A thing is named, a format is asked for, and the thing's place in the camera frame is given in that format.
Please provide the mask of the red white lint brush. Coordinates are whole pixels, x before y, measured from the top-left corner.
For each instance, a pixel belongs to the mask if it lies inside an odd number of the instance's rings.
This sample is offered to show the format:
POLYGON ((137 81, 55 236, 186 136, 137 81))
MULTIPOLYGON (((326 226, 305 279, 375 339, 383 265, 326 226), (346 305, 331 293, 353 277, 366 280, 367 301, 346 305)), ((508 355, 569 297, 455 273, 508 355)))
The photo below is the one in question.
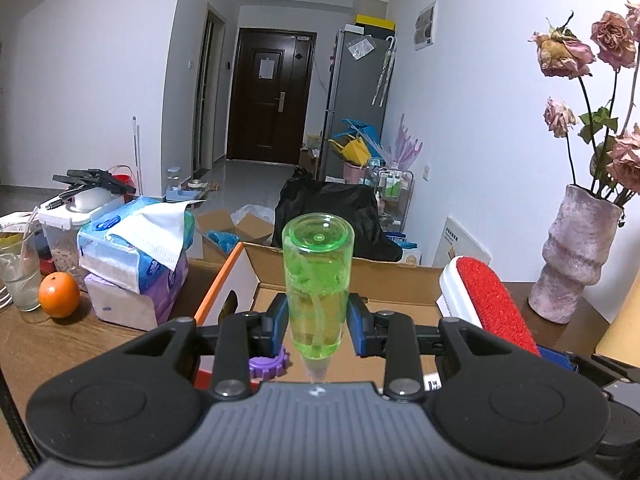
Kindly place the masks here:
POLYGON ((461 318, 540 356, 520 310, 486 263, 467 256, 453 258, 442 269, 438 284, 436 306, 443 318, 461 318))

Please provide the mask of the purple gear-shaped lid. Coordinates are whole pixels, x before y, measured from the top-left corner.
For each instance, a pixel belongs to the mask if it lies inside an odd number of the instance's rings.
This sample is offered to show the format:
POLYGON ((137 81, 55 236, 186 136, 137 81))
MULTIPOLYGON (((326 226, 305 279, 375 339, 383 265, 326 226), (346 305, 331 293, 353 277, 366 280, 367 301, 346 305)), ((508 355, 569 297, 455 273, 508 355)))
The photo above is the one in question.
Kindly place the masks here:
POLYGON ((248 361, 250 367, 250 379, 255 382, 264 382, 273 378, 281 377, 291 366, 291 355, 285 346, 280 348, 279 353, 273 358, 251 358, 248 361))

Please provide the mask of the yellow blue bags pile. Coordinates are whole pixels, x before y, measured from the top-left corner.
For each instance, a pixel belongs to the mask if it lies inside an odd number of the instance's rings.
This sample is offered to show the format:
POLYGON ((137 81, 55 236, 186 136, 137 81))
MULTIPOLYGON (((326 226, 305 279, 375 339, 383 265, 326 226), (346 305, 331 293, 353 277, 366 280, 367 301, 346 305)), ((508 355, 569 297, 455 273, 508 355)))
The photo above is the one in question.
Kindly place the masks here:
POLYGON ((343 162, 364 167, 372 158, 384 158, 381 137, 375 125, 348 118, 342 123, 346 129, 332 134, 328 143, 343 162))

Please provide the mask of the green spray bottle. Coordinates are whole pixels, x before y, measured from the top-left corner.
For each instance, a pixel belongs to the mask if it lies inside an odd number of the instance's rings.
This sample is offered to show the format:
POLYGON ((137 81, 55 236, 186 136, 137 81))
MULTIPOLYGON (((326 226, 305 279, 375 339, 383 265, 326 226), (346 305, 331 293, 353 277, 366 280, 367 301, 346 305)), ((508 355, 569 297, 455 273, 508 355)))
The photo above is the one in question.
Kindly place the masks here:
POLYGON ((302 214, 282 231, 288 328, 312 382, 324 382, 340 348, 355 233, 333 214, 302 214))

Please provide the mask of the dark entrance door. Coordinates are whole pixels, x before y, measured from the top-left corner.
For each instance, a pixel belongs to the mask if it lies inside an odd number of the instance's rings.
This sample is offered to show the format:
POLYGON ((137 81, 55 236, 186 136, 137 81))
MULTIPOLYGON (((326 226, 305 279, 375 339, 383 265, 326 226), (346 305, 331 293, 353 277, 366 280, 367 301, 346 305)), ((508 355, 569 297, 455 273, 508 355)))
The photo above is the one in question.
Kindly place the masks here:
POLYGON ((303 146, 317 35, 239 31, 228 121, 228 159, 295 165, 303 146))

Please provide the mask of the orange fruit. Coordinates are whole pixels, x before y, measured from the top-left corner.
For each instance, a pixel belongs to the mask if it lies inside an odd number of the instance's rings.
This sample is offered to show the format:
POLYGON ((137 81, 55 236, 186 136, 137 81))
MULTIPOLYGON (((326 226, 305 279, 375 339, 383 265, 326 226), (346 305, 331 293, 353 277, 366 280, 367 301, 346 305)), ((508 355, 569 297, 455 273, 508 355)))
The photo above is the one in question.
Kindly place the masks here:
POLYGON ((69 318, 80 306, 80 290, 69 273, 54 272, 42 280, 38 301, 50 318, 69 318))

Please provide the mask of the blue tissue pack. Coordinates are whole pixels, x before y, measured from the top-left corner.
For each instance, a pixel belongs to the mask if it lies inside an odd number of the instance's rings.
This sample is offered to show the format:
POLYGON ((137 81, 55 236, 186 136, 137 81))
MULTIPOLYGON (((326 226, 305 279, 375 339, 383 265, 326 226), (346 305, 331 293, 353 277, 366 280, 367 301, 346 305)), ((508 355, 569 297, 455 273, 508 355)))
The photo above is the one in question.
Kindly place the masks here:
POLYGON ((191 247, 192 204, 141 196, 104 214, 77 234, 80 266, 130 292, 145 292, 160 274, 175 271, 191 247))

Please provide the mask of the black bag on floor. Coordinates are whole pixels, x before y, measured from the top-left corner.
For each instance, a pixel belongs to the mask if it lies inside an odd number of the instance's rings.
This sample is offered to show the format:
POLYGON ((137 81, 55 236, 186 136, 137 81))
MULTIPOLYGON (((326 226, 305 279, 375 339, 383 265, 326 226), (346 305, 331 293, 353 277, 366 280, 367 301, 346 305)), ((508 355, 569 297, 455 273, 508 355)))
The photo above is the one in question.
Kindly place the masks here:
POLYGON ((355 232, 354 256, 372 261, 399 262, 402 249, 380 225, 373 188, 362 184, 320 182, 296 167, 280 192, 274 213, 272 247, 282 247, 285 225, 302 214, 333 214, 346 220, 355 232))

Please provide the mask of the yellow box on refrigerator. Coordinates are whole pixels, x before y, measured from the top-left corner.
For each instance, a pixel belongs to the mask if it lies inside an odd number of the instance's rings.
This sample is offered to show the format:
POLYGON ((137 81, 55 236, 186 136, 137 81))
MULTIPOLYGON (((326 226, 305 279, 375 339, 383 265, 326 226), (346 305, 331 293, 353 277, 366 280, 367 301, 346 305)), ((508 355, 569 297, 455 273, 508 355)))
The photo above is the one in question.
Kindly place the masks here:
POLYGON ((354 24, 361 27, 366 35, 371 35, 375 38, 385 39, 387 36, 395 35, 395 23, 386 20, 386 18, 357 14, 354 18, 354 24))

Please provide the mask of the black device on container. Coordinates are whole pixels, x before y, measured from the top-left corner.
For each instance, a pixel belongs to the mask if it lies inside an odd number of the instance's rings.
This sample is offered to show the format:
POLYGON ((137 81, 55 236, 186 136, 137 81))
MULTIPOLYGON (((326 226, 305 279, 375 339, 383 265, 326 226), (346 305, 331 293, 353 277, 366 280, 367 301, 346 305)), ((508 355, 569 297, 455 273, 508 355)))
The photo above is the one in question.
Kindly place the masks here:
POLYGON ((131 180, 119 180, 114 174, 102 169, 69 169, 66 174, 55 174, 52 180, 67 184, 68 188, 44 205, 47 210, 69 204, 75 196, 94 188, 103 188, 106 192, 119 196, 134 196, 137 193, 131 180))

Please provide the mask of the clear plastic food container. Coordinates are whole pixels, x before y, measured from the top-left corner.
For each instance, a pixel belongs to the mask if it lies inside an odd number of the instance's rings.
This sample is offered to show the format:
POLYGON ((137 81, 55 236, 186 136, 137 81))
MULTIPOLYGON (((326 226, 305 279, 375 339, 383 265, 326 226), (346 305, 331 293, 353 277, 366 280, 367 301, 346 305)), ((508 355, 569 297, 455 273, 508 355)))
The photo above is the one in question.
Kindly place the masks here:
POLYGON ((77 234, 83 226, 123 203, 122 196, 111 195, 108 202, 88 211, 80 211, 73 202, 63 203, 60 198, 52 198, 38 207, 38 221, 56 270, 70 274, 83 292, 87 290, 85 277, 88 272, 79 263, 77 234))

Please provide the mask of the grey refrigerator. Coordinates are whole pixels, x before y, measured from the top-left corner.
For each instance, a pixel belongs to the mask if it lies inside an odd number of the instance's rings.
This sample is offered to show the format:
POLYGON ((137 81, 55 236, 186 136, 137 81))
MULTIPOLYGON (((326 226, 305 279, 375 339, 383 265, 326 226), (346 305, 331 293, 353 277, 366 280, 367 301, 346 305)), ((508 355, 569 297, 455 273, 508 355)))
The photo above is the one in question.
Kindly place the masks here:
POLYGON ((373 97, 389 47, 387 40, 355 34, 344 28, 336 34, 318 163, 321 181, 326 177, 343 177, 343 161, 329 140, 337 140, 338 134, 350 128, 345 119, 375 126, 376 134, 381 135, 385 106, 373 103, 373 97))

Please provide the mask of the pink ceramic vase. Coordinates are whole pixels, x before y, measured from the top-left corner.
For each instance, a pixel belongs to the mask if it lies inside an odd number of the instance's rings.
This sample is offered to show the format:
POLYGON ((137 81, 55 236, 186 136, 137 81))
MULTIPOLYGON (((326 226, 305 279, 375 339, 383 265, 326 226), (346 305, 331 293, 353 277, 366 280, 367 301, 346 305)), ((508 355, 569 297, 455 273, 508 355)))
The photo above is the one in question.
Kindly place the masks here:
POLYGON ((570 184, 542 246, 544 266, 528 295, 539 316, 570 322, 584 289, 600 281, 623 209, 570 184))

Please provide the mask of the red cardboard box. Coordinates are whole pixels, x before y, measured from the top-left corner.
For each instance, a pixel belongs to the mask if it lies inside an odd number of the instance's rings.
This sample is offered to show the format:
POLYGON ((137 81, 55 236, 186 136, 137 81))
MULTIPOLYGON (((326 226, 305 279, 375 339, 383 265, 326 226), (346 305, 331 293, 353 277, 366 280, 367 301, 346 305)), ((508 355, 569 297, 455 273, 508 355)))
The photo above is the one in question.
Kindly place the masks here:
MULTIPOLYGON (((439 269, 405 266, 391 262, 352 259, 349 290, 356 292, 372 312, 395 311, 409 315, 414 324, 435 326, 440 319, 436 300, 440 297, 439 269)), ((264 312, 273 298, 285 291, 282 252, 276 248, 239 244, 222 265, 195 311, 199 326, 216 325, 222 319, 224 302, 230 292, 238 298, 239 312, 264 312)), ((341 335, 340 346, 331 356, 326 370, 327 382, 373 382, 383 385, 384 361, 374 356, 356 356, 344 318, 337 302, 306 301, 303 323, 320 327, 322 335, 311 334, 307 342, 328 342, 341 335)))

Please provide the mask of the yellow thermos jug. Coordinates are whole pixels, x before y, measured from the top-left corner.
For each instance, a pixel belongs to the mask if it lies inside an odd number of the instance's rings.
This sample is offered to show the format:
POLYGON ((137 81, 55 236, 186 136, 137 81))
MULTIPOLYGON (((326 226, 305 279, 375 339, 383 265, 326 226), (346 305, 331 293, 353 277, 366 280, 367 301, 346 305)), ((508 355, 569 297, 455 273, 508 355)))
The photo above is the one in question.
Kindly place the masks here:
POLYGON ((634 367, 640 365, 640 273, 613 323, 597 344, 596 352, 634 367))

